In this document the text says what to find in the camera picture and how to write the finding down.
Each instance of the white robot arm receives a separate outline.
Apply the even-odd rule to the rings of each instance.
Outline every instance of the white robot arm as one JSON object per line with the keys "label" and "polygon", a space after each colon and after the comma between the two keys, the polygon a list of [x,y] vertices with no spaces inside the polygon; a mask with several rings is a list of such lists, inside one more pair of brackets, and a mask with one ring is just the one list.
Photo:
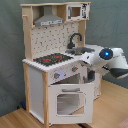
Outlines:
{"label": "white robot arm", "polygon": [[105,75],[110,72],[115,78],[124,78],[128,75],[128,65],[121,48],[103,48],[96,45],[86,45],[92,52],[81,55],[79,63],[89,69]]}

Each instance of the burner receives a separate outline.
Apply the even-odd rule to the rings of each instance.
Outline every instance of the burner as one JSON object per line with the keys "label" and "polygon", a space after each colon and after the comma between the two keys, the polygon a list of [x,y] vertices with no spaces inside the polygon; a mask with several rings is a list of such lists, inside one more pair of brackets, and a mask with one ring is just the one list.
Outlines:
{"label": "burner", "polygon": [[69,59],[73,59],[73,57],[63,55],[60,53],[54,53],[54,54],[47,55],[44,57],[36,58],[36,59],[34,59],[34,62],[40,63],[40,64],[48,67],[50,65],[53,65],[56,63],[61,63],[63,61],[67,61]]}

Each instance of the oven window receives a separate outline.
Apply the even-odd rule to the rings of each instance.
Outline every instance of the oven window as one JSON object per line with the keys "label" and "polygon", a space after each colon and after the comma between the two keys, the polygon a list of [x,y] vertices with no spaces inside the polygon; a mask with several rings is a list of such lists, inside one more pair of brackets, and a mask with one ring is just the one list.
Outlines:
{"label": "oven window", "polygon": [[81,7],[72,7],[72,17],[80,16]]}
{"label": "oven window", "polygon": [[84,114],[84,94],[60,94],[57,96],[58,115]]}

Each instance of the oven door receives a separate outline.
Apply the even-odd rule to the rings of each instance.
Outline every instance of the oven door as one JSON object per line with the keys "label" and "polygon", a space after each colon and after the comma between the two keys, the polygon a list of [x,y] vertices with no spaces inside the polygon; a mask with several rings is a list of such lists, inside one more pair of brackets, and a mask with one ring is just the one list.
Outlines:
{"label": "oven door", "polygon": [[94,84],[49,87],[49,123],[92,123]]}

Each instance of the handle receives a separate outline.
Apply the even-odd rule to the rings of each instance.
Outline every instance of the handle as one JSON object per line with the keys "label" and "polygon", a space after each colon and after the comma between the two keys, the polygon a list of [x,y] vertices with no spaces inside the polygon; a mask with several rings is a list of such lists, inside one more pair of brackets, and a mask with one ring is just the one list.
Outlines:
{"label": "handle", "polygon": [[80,91],[80,88],[76,88],[72,90],[62,89],[62,92],[78,92],[78,91]]}
{"label": "handle", "polygon": [[84,83],[87,83],[87,79],[85,78],[85,76],[83,76],[83,81]]}
{"label": "handle", "polygon": [[71,17],[72,17],[72,7],[69,6],[69,7],[68,7],[68,10],[70,11],[70,16],[68,16],[68,19],[71,19]]}

